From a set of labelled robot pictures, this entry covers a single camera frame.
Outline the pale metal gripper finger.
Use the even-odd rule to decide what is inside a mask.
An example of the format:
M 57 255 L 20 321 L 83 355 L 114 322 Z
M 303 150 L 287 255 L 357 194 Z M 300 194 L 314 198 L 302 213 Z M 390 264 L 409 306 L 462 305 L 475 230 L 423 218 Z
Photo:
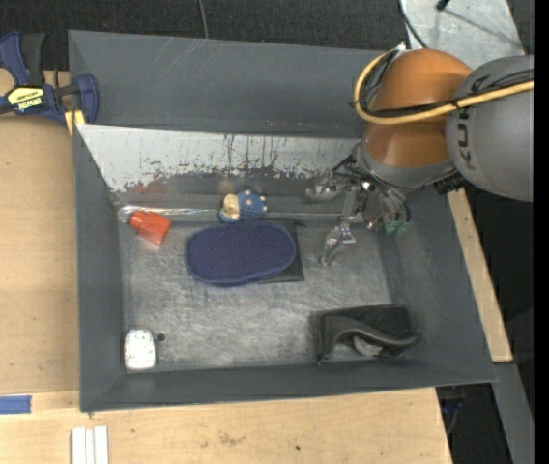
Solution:
M 351 230 L 353 217 L 341 217 L 335 227 L 327 234 L 321 254 L 321 264 L 329 266 L 338 251 L 347 245 L 353 245 L 356 239 Z
M 334 200 L 339 195 L 336 184 L 316 184 L 304 192 L 305 199 L 310 203 L 323 203 Z

